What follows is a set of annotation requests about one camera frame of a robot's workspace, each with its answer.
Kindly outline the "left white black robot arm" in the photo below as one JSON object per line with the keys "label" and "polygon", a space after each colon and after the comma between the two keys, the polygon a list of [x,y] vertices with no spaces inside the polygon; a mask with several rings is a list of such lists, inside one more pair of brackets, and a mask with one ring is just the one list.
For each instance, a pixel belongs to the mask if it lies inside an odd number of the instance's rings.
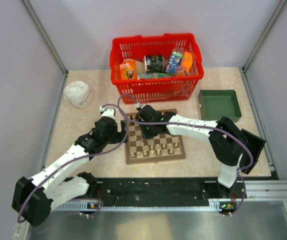
{"label": "left white black robot arm", "polygon": [[97,186],[83,176],[67,179],[78,167],[94,157],[106,154],[107,145],[120,147],[127,138],[129,125],[118,124],[111,116],[103,116],[90,132],[79,136],[55,162],[30,178],[21,177],[14,188],[11,206],[18,213],[17,223],[28,222],[37,227],[59,205],[78,197],[92,198]]}

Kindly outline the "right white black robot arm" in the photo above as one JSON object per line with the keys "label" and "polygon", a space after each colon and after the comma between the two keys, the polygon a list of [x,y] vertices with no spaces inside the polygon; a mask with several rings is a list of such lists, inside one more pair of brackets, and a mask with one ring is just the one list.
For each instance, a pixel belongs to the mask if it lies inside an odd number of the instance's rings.
{"label": "right white black robot arm", "polygon": [[223,198],[228,198],[235,192],[234,183],[248,139],[230,118],[192,119],[172,111],[161,113],[149,104],[140,103],[136,104],[136,109],[141,123],[141,133],[146,139],[168,134],[209,142],[220,162],[217,193]]}

